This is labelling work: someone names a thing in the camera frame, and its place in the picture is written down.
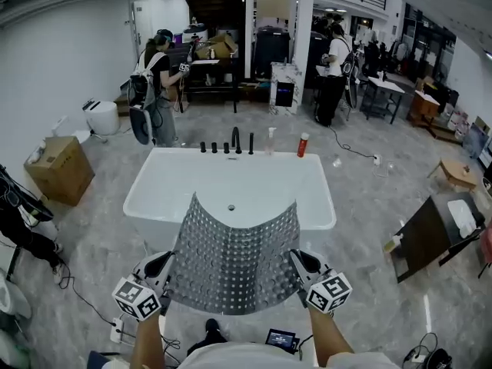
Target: wooden stool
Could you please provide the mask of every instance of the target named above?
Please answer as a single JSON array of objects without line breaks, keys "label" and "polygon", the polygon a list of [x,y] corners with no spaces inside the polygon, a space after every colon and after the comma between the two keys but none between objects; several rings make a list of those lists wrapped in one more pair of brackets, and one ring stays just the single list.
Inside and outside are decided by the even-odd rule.
[{"label": "wooden stool", "polygon": [[466,175],[463,174],[464,168],[466,167],[465,164],[449,159],[440,160],[439,164],[432,170],[427,178],[430,178],[439,167],[443,169],[447,181],[452,185],[467,188],[469,191],[473,191],[477,186],[477,179],[471,171]]}]

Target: shoe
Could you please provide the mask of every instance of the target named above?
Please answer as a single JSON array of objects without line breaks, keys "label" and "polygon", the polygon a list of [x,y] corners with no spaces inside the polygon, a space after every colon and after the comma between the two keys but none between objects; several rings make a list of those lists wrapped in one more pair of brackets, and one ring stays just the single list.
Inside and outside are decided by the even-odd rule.
[{"label": "shoe", "polygon": [[209,318],[207,320],[207,322],[205,323],[205,330],[207,331],[207,333],[209,331],[219,331],[220,332],[221,328],[218,326],[217,320],[215,320],[214,318]]},{"label": "shoe", "polygon": [[55,243],[55,253],[60,254],[63,251],[63,246],[59,243]]},{"label": "shoe", "polygon": [[52,269],[53,278],[55,279],[55,284],[59,285],[62,282],[63,278],[63,264],[58,264],[56,267]]}]

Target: marble floor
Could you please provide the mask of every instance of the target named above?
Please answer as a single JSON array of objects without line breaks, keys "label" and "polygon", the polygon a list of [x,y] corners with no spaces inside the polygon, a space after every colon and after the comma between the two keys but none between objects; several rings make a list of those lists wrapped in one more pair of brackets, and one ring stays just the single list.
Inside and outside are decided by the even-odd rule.
[{"label": "marble floor", "polygon": [[[269,115],[266,106],[247,102],[240,103],[236,115],[229,102],[196,104],[176,118],[176,125],[180,142],[193,148],[200,141],[230,141],[234,126],[239,127],[244,143],[249,132],[255,133],[256,149],[264,147],[271,126],[278,128],[278,151],[296,151],[301,133],[309,133],[307,151],[321,157],[337,215],[337,224],[316,250],[343,271],[354,288],[349,301],[335,314],[353,348],[382,351],[400,366],[426,333],[427,296],[429,325],[437,333],[439,345],[452,354],[454,367],[489,367],[485,363],[489,360],[490,364],[492,323],[487,319],[492,312],[492,274],[486,272],[477,280],[483,264],[478,245],[468,246],[442,268],[432,264],[401,284],[381,250],[401,222],[446,184],[441,173],[426,179],[439,158],[469,161],[462,148],[435,141],[424,130],[412,128],[402,118],[405,113],[402,108],[393,125],[379,118],[366,120],[357,111],[350,121],[337,113],[333,127],[340,142],[365,154],[381,155],[383,167],[377,170],[372,159],[342,150],[334,133],[313,121],[309,107],[296,117],[282,117]],[[105,144],[95,138],[91,141],[88,157],[95,170],[94,180],[78,207],[53,204],[52,210],[78,292],[111,320],[120,315],[111,298],[113,288],[145,256],[142,240],[125,218],[122,205],[149,149],[139,145],[131,132],[109,138]],[[386,178],[378,176],[386,175],[389,161],[394,168]],[[474,163],[472,168],[479,173]],[[21,323],[33,349],[33,367],[83,368],[91,350],[131,351],[130,346],[110,342],[110,327],[71,288],[62,291],[53,284],[44,261],[22,253],[14,281],[33,307],[32,319]],[[204,337],[208,317],[178,304],[171,306],[165,333],[181,342],[181,350],[171,350],[173,355],[183,359],[186,350]],[[215,317],[233,341],[264,343],[271,327],[297,332],[302,338],[311,334],[308,314],[296,296],[260,313]],[[134,321],[124,319],[125,330],[135,331]],[[124,340],[132,342],[129,337]],[[310,342],[304,356],[311,357],[312,349]]]}]

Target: black tap handle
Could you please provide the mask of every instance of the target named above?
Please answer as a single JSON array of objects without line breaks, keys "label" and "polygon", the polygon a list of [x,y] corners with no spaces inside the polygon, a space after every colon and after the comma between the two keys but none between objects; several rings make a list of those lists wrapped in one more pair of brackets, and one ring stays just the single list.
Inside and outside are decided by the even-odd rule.
[{"label": "black tap handle", "polygon": [[249,133],[249,155],[253,154],[253,140],[254,140],[254,133],[250,132]]}]

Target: white freestanding bathtub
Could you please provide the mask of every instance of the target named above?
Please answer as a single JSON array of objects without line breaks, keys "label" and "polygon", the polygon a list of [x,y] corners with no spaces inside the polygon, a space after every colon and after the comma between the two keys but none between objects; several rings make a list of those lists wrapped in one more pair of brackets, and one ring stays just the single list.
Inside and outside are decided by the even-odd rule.
[{"label": "white freestanding bathtub", "polygon": [[297,201],[304,237],[323,239],[336,222],[320,158],[234,150],[154,148],[123,205],[138,233],[157,251],[171,250],[193,193],[230,227],[249,228],[275,218]]}]

